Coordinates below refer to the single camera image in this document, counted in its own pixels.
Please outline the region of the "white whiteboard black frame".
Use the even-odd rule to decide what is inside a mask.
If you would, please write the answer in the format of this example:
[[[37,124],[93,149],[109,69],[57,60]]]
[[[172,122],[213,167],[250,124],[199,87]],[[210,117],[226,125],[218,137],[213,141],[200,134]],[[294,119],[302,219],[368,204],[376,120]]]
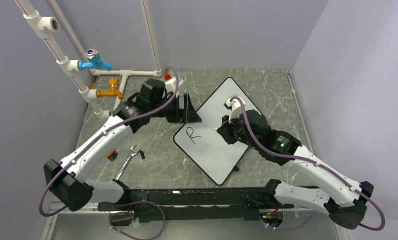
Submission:
[[[202,122],[186,123],[173,136],[174,143],[218,186],[225,182],[248,148],[240,142],[227,144],[212,130],[220,127],[222,117],[229,114],[224,103],[233,95],[244,100],[246,110],[262,113],[237,82],[227,77],[197,108]]]

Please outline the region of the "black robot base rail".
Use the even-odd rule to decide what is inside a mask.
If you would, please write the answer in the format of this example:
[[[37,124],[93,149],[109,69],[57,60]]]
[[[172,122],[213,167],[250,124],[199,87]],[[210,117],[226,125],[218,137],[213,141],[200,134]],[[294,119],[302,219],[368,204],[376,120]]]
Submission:
[[[280,207],[263,187],[133,189],[118,203],[102,201],[101,212],[129,212],[141,223],[174,220],[241,219],[257,221]]]

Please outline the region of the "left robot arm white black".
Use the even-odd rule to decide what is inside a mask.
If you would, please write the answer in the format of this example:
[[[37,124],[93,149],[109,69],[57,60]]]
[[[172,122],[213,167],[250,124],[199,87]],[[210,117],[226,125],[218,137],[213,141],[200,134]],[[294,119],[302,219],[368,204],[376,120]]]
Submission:
[[[43,169],[49,191],[73,212],[87,203],[100,202],[109,202],[118,210],[126,209],[132,200],[128,186],[117,179],[102,182],[89,180],[88,176],[151,118],[166,118],[175,124],[200,123],[202,119],[188,93],[183,94],[184,107],[180,107],[178,91],[183,83],[184,79],[175,77],[145,81],[140,91],[122,102],[83,145],[61,160],[46,162]]]

